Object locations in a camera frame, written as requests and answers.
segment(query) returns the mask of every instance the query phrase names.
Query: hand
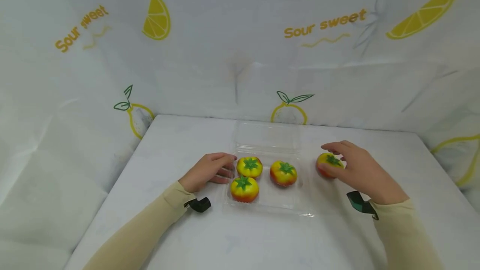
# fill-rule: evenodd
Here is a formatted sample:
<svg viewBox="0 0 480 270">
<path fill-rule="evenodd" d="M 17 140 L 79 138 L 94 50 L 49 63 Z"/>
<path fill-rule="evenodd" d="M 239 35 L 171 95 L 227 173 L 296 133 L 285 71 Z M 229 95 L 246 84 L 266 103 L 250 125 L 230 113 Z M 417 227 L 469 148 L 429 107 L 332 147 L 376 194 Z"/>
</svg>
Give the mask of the hand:
<svg viewBox="0 0 480 270">
<path fill-rule="evenodd" d="M 320 164 L 320 169 L 357 191 L 369 195 L 375 203 L 394 204 L 408 199 L 400 185 L 373 159 L 367 150 L 348 141 L 324 144 L 322 149 L 335 155 L 343 155 L 341 160 L 347 162 L 347 167 L 341 169 L 328 164 Z"/>
<path fill-rule="evenodd" d="M 208 181 L 228 184 L 233 177 L 233 161 L 237 157 L 228 153 L 209 153 L 204 155 L 183 178 L 179 179 L 183 188 L 190 193 L 200 191 Z"/>
</svg>

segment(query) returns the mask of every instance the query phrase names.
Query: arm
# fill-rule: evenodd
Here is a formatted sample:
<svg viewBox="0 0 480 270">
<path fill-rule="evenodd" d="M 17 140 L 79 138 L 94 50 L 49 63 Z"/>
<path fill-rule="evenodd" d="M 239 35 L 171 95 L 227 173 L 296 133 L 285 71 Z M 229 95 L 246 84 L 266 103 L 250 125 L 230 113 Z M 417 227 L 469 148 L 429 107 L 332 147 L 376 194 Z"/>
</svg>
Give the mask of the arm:
<svg viewBox="0 0 480 270">
<path fill-rule="evenodd" d="M 195 195 L 175 182 L 115 232 L 83 270 L 139 269 L 161 235 L 185 213 L 183 204 L 193 199 Z"/>
<path fill-rule="evenodd" d="M 237 158 L 227 153 L 203 156 L 183 178 L 110 237 L 83 270 L 138 270 L 163 233 L 185 213 L 184 204 L 195 199 L 207 181 L 226 184 Z"/>
<path fill-rule="evenodd" d="M 389 205 L 370 203 L 378 215 L 375 228 L 385 247 L 389 270 L 443 269 L 410 200 Z"/>
<path fill-rule="evenodd" d="M 321 164 L 319 168 L 372 199 L 370 203 L 378 215 L 375 228 L 385 248 L 388 269 L 442 270 L 410 198 L 369 152 L 348 141 L 322 148 L 343 155 L 341 160 L 347 162 L 347 167 Z"/>
</svg>

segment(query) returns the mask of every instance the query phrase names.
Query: beige sleeve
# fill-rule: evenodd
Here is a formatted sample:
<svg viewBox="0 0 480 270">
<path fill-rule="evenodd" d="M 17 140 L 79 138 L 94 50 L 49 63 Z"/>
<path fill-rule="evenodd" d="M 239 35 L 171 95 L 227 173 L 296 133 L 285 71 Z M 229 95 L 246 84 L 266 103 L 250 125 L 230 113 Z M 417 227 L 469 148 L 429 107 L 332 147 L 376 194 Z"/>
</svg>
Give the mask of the beige sleeve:
<svg viewBox="0 0 480 270">
<path fill-rule="evenodd" d="M 385 247 L 389 270 L 443 269 L 411 200 L 391 205 L 370 203 L 378 214 L 378 220 L 373 221 Z"/>
<path fill-rule="evenodd" d="M 138 270 L 158 239 L 185 213 L 195 199 L 175 182 L 122 226 L 92 256 L 83 270 Z"/>
</svg>

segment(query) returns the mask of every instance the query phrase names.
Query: black wristband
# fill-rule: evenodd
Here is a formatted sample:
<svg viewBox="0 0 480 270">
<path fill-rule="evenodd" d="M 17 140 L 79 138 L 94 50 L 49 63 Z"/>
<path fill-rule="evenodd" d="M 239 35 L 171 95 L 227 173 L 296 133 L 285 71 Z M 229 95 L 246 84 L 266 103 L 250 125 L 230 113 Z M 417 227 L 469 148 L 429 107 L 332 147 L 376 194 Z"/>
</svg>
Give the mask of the black wristband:
<svg viewBox="0 0 480 270">
<path fill-rule="evenodd" d="M 192 210 L 196 212 L 203 213 L 204 211 L 208 210 L 209 207 L 212 206 L 212 204 L 210 203 L 210 200 L 207 197 L 205 197 L 202 200 L 197 200 L 195 198 L 194 200 L 190 200 L 183 205 L 183 207 L 185 208 L 187 206 L 190 206 Z"/>
<path fill-rule="evenodd" d="M 347 197 L 355 210 L 364 214 L 372 214 L 372 218 L 378 220 L 377 212 L 368 201 L 363 200 L 359 191 L 347 193 Z"/>
</svg>

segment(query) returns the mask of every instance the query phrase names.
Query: finger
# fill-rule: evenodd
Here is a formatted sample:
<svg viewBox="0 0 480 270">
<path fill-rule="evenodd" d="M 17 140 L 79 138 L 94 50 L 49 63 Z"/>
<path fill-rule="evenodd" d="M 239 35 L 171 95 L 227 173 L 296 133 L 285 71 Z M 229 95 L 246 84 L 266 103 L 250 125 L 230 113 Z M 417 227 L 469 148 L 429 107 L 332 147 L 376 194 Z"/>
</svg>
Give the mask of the finger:
<svg viewBox="0 0 480 270">
<path fill-rule="evenodd" d="M 224 155 L 223 157 L 219 158 L 218 160 L 213 161 L 213 166 L 217 169 L 220 169 L 228 164 L 231 164 L 235 160 L 235 156 L 231 154 Z"/>
<path fill-rule="evenodd" d="M 329 153 L 332 153 L 332 154 L 334 154 L 334 155 L 339 155 L 339 154 L 340 154 L 340 152 L 334 151 L 334 150 L 329 150 L 328 152 L 329 152 Z"/>
<path fill-rule="evenodd" d="M 235 167 L 234 167 L 233 163 L 227 164 L 227 165 L 223 166 L 223 168 L 228 169 L 228 170 L 232 170 L 232 171 L 235 170 Z"/>
<path fill-rule="evenodd" d="M 228 184 L 228 178 L 226 177 L 220 177 L 220 176 L 214 176 L 212 177 L 209 181 L 216 183 L 216 184 Z"/>
<path fill-rule="evenodd" d="M 223 168 L 220 168 L 220 170 L 218 170 L 218 172 L 217 172 L 217 175 L 224 176 L 226 178 L 227 177 L 232 178 L 233 177 L 233 172 L 225 170 Z"/>
<path fill-rule="evenodd" d="M 327 143 L 322 145 L 322 149 L 328 150 L 329 152 L 339 153 L 345 155 L 349 151 L 349 148 L 344 144 L 339 142 Z"/>
<path fill-rule="evenodd" d="M 223 153 L 222 152 L 210 153 L 210 154 L 208 154 L 208 157 L 209 157 L 210 160 L 218 160 L 218 159 L 221 159 L 222 157 L 227 156 L 227 155 L 233 157 L 233 160 L 237 159 L 237 157 L 234 156 L 233 154 L 228 154 L 228 153 L 225 153 L 225 152 L 223 152 Z"/>
<path fill-rule="evenodd" d="M 351 143 L 350 141 L 347 141 L 347 140 L 343 140 L 340 142 L 341 144 L 344 144 L 345 146 L 349 147 L 349 148 L 355 148 L 355 147 L 358 147 L 357 145 Z"/>
<path fill-rule="evenodd" d="M 329 164 L 320 164 L 318 167 L 323 171 L 327 172 L 330 176 L 333 176 L 334 178 L 338 178 L 339 180 L 343 181 L 342 178 L 345 176 L 345 169 L 334 167 Z"/>
</svg>

